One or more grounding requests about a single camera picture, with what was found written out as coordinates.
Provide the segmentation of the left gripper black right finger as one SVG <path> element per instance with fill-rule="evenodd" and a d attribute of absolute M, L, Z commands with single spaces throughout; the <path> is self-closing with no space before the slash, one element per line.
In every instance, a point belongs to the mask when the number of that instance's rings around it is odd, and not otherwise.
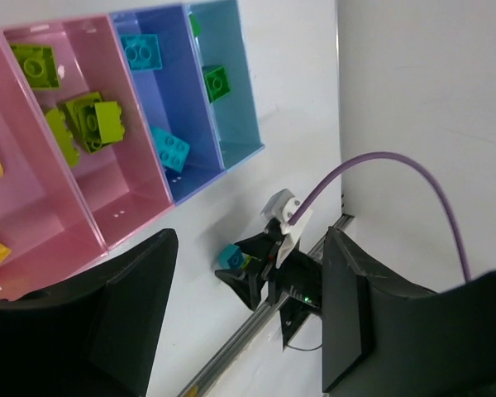
<path fill-rule="evenodd" d="M 322 389 L 330 396 L 496 396 L 496 271 L 437 293 L 330 228 Z"/>

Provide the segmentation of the lime lego stack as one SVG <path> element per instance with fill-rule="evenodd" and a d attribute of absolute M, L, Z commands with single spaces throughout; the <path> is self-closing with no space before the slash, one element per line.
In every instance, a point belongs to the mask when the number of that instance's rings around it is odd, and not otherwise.
<path fill-rule="evenodd" d="M 94 91 L 70 98 L 61 105 L 71 122 L 75 140 L 87 153 L 96 153 L 123 140 L 126 128 L 117 101 L 106 101 Z"/>

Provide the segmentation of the small olive lego brick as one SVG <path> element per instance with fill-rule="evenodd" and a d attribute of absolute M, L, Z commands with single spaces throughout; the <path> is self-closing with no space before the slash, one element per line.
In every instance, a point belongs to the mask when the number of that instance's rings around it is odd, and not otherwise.
<path fill-rule="evenodd" d="M 10 44 L 10 48 L 31 88 L 60 88 L 55 53 L 48 45 Z"/>

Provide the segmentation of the cyan lego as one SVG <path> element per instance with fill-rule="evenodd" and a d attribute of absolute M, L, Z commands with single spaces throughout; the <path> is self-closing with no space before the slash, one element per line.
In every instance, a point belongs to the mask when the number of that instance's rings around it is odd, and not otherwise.
<path fill-rule="evenodd" d="M 181 173 L 190 151 L 190 145 L 162 128 L 152 126 L 150 131 L 161 164 L 165 168 Z"/>

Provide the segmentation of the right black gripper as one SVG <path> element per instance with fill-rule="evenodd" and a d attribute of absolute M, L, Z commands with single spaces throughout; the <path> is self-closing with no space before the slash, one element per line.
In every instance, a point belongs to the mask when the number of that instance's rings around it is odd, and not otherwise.
<path fill-rule="evenodd" d="M 245 269 L 251 260 L 262 261 L 262 276 L 249 270 L 215 270 L 214 275 L 255 311 L 261 303 L 261 290 L 268 282 L 269 304 L 279 304 L 283 349 L 290 345 L 309 316 L 322 316 L 322 265 L 295 246 L 282 263 L 279 250 L 285 235 L 276 219 L 268 221 L 263 232 L 235 243 L 241 249 Z"/>

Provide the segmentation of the cyan long lego brick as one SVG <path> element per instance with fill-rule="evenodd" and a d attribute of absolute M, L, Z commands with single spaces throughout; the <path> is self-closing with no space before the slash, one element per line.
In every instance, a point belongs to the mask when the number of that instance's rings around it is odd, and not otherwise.
<path fill-rule="evenodd" d="M 120 41 L 132 71 L 160 70 L 163 68 L 157 35 L 122 35 Z"/>

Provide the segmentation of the long lime lego brick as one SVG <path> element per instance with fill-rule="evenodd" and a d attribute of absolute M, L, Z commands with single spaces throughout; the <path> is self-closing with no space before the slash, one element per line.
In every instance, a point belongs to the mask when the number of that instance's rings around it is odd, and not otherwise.
<path fill-rule="evenodd" d="M 254 258 L 253 256 L 248 256 L 246 257 L 245 262 L 243 263 L 242 268 L 246 269 L 249 265 L 254 265 L 258 262 L 259 260 L 257 258 Z"/>

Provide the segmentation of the small cyan lego brick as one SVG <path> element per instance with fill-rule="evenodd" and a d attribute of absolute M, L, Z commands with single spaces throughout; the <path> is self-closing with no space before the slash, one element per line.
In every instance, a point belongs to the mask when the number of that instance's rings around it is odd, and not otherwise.
<path fill-rule="evenodd" d="M 218 255 L 217 262 L 223 270 L 238 270 L 245 264 L 245 256 L 240 247 L 235 244 L 227 245 Z"/>

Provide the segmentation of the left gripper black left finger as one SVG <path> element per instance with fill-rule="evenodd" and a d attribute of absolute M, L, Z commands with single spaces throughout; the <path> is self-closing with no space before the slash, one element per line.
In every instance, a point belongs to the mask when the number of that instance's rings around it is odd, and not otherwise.
<path fill-rule="evenodd" d="M 0 299 L 0 396 L 143 396 L 179 249 L 166 228 L 16 300 Z"/>

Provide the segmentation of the dark green curved lego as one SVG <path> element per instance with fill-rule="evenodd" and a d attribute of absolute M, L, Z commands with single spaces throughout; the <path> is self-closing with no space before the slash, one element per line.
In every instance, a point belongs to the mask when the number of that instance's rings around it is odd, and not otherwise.
<path fill-rule="evenodd" d="M 227 71 L 223 65 L 203 66 L 202 71 L 210 103 L 213 103 L 231 92 Z"/>

